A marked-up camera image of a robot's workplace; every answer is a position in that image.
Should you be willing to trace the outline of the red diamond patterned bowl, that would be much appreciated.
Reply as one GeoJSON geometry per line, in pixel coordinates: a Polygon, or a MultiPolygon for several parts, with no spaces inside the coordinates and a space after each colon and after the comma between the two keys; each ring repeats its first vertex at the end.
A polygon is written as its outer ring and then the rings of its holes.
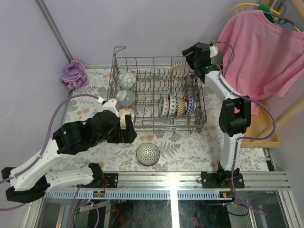
{"type": "Polygon", "coordinates": [[[188,94],[185,94],[183,99],[187,104],[189,104],[190,96],[188,94]]]}

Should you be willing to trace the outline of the grey dotted bowl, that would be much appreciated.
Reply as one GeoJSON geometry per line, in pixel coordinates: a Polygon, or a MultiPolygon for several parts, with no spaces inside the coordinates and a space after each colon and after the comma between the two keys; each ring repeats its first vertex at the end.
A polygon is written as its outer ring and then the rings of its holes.
{"type": "Polygon", "coordinates": [[[116,98],[118,99],[121,108],[128,108],[135,100],[135,92],[131,90],[122,90],[118,92],[116,98]]]}

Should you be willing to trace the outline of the white bowl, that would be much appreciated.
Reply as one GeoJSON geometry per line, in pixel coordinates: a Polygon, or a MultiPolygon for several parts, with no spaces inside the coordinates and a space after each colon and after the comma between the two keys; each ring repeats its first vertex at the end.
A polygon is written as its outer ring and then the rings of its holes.
{"type": "Polygon", "coordinates": [[[176,117],[177,116],[177,110],[178,110],[177,97],[174,96],[174,95],[169,94],[168,99],[169,99],[169,113],[168,113],[168,116],[176,117]]]}
{"type": "Polygon", "coordinates": [[[163,116],[168,116],[170,111],[170,99],[169,97],[164,98],[163,102],[163,116]]]}

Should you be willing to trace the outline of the blue zigzag bowl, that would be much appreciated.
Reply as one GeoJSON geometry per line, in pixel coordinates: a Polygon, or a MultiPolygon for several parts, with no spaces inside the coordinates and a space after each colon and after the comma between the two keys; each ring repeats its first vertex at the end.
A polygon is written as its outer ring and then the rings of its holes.
{"type": "Polygon", "coordinates": [[[190,95],[190,101],[188,104],[186,115],[190,116],[196,108],[195,99],[190,95]]]}

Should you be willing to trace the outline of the brown lattice patterned bowl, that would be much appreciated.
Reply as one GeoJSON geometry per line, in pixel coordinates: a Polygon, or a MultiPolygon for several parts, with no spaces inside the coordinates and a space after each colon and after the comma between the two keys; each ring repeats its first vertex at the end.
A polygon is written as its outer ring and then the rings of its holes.
{"type": "Polygon", "coordinates": [[[176,117],[181,117],[186,112],[186,102],[180,97],[177,97],[177,114],[176,117]]]}

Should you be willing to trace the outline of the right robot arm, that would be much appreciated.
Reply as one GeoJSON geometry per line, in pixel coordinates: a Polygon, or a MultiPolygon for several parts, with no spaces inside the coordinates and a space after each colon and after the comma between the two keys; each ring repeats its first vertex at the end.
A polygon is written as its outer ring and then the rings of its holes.
{"type": "Polygon", "coordinates": [[[226,81],[224,70],[211,63],[211,58],[218,52],[214,43],[198,42],[181,53],[193,70],[193,75],[206,84],[222,103],[218,123],[224,133],[224,145],[215,180],[225,188],[239,174],[238,150],[251,124],[251,104],[226,81]]]}

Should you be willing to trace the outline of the black patterned bowl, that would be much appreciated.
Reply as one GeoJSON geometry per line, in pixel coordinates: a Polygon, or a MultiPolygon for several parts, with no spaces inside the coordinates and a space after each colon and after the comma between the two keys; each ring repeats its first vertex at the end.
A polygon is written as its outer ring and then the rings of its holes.
{"type": "Polygon", "coordinates": [[[136,150],[136,158],[143,166],[153,166],[160,159],[159,148],[153,143],[143,143],[136,150]]]}

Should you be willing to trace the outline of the cream bowl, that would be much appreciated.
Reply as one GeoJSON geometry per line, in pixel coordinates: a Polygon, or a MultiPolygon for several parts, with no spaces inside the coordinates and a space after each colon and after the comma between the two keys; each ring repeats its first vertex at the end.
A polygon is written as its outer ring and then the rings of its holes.
{"type": "Polygon", "coordinates": [[[172,76],[175,78],[184,78],[189,75],[191,71],[190,66],[185,61],[179,61],[172,67],[172,76]]]}

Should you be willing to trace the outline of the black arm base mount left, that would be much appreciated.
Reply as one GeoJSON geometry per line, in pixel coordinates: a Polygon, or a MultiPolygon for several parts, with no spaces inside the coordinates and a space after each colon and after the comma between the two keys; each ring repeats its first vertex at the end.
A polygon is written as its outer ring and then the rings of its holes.
{"type": "Polygon", "coordinates": [[[102,182],[103,189],[115,189],[118,186],[118,173],[105,173],[102,182]]]}

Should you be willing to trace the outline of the green diamond patterned bowl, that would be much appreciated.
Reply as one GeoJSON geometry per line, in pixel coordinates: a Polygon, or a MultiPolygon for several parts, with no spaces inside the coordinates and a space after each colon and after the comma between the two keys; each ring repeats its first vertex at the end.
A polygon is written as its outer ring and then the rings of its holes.
{"type": "Polygon", "coordinates": [[[164,117],[163,116],[163,102],[164,102],[164,96],[161,96],[158,104],[158,116],[159,117],[164,117]]]}

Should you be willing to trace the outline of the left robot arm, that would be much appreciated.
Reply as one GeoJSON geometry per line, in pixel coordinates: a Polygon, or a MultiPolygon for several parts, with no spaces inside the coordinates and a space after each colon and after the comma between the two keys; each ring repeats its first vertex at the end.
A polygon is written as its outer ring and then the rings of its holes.
{"type": "Polygon", "coordinates": [[[104,142],[133,143],[137,134],[132,118],[126,114],[125,127],[121,128],[121,117],[121,114],[105,110],[86,121],[62,125],[53,133],[45,150],[39,151],[19,167],[6,167],[1,171],[3,180],[10,183],[10,188],[5,191],[7,200],[26,204],[54,189],[101,187],[105,176],[97,163],[92,162],[71,171],[55,171],[53,168],[63,160],[104,142]]]}

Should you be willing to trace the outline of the yellow floral bowl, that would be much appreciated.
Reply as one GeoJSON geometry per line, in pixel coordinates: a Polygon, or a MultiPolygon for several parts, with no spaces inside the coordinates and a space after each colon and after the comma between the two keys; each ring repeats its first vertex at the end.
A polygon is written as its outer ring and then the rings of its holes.
{"type": "Polygon", "coordinates": [[[125,126],[126,125],[126,120],[125,116],[130,115],[132,122],[134,121],[135,113],[134,110],[131,108],[122,108],[119,110],[118,115],[120,117],[120,125],[125,126]]]}

